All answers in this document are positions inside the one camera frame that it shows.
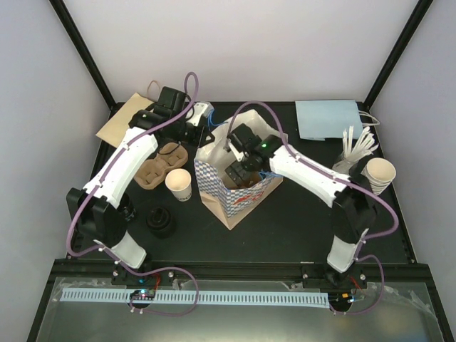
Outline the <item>blue checkered paper bag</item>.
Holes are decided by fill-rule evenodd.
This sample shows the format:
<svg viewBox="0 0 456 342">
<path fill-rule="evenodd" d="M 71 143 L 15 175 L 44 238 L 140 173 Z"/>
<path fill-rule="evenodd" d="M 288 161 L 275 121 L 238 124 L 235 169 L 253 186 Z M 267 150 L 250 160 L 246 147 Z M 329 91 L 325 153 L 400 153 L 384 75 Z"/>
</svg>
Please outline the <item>blue checkered paper bag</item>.
<svg viewBox="0 0 456 342">
<path fill-rule="evenodd" d="M 212 131 L 215 141 L 199 147 L 194 158 L 195 177 L 202 204 L 229 230 L 283 182 L 280 176 L 266 175 L 261 182 L 250 188 L 225 187 L 224 170 L 237 162 L 235 156 L 225 150 L 230 122 L 227 119 L 225 124 L 215 128 Z"/>
</svg>

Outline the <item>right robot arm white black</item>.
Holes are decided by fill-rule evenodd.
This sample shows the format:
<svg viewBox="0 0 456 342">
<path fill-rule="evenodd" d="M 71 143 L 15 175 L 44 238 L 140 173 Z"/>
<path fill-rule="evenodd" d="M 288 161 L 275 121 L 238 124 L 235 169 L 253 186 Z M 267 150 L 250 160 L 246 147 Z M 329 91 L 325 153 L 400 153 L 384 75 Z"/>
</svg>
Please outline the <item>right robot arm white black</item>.
<svg viewBox="0 0 456 342">
<path fill-rule="evenodd" d="M 280 135 L 261 138 L 244 123 L 228 133 L 227 147 L 247 172 L 268 170 L 285 177 L 316 195 L 331 209 L 333 241 L 323 276 L 332 287 L 346 283 L 349 269 L 378 215 L 373 199 L 363 192 L 368 183 L 351 182 L 348 175 L 302 155 L 286 138 Z"/>
</svg>

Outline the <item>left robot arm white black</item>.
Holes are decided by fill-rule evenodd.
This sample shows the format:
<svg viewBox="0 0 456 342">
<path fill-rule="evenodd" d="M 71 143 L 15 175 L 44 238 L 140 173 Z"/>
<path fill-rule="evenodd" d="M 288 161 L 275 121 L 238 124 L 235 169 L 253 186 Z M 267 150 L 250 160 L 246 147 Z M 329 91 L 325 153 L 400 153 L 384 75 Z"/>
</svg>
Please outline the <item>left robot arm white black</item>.
<svg viewBox="0 0 456 342">
<path fill-rule="evenodd" d="M 115 152 L 82 189 L 71 189 L 66 201 L 71 216 L 66 248 L 74 232 L 90 237 L 95 248 L 111 253 L 128 267 L 136 284 L 151 280 L 153 267 L 145 262 L 147 252 L 131 237 L 127 219 L 120 211 L 125 191 L 146 159 L 157 151 L 161 140 L 199 146 L 214 141 L 205 119 L 214 107 L 194 102 L 186 93 L 165 87 L 157 102 L 136 112 Z"/>
</svg>

